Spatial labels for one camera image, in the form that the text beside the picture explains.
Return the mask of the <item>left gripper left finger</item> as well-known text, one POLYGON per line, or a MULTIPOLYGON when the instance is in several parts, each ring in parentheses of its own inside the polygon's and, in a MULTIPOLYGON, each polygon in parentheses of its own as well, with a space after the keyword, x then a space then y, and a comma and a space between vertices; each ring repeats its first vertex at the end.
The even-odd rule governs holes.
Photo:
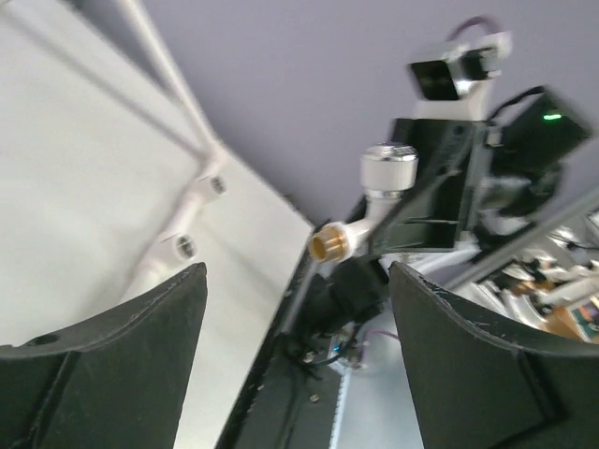
POLYGON ((2 346, 2 447, 173 447, 207 294, 207 269, 194 264, 78 324, 2 346))

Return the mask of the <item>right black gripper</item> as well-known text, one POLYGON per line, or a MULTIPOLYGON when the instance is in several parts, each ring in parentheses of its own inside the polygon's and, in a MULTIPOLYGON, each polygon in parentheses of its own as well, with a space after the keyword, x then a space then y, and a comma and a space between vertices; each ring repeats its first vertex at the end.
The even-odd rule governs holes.
POLYGON ((413 147, 419 161, 414 186, 367 238, 369 253, 441 253, 472 228, 476 192, 490 152, 480 121, 397 118, 390 141, 413 147))

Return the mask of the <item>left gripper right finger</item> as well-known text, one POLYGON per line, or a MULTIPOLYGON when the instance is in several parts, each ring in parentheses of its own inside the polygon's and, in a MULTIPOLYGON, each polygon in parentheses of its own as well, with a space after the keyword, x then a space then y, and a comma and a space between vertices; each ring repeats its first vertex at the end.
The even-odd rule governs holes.
POLYGON ((425 447, 597 447, 597 345, 506 318, 403 263, 389 293, 425 447))

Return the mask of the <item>white faucet with chrome knob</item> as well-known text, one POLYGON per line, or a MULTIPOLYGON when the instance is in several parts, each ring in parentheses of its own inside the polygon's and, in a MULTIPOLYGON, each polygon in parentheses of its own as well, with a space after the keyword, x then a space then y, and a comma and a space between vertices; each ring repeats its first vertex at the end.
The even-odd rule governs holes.
POLYGON ((402 194, 415 185, 417 165, 417 151, 409 145, 384 143, 364 151, 360 159, 364 217, 324 225, 308 244, 310 256, 318 262, 343 262, 353 256, 402 194))

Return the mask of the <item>white PVC pipe frame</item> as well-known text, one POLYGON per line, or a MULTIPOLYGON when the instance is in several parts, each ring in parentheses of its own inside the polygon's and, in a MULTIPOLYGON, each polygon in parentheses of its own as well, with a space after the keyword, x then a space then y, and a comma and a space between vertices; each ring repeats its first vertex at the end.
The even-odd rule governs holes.
POLYGON ((185 268, 197 257, 197 244, 190 234, 200 211, 226 191, 221 177, 226 162, 226 145, 214 133, 166 42, 141 1, 117 3, 128 26, 166 88, 169 100, 185 118, 194 134, 189 142, 170 132, 169 136, 195 160, 197 173, 187 184, 173 212, 132 272, 120 299, 126 302, 161 283, 167 275, 185 268))

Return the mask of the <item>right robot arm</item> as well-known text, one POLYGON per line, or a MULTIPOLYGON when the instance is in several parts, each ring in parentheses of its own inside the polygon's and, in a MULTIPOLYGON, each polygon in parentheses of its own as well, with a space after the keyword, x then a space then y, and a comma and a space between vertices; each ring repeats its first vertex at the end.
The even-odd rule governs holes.
POLYGON ((450 251, 489 211, 532 214, 556 193, 566 155, 594 133, 548 86, 512 97, 484 121, 396 119, 390 140, 416 150, 416 183, 367 238, 369 253, 450 251))

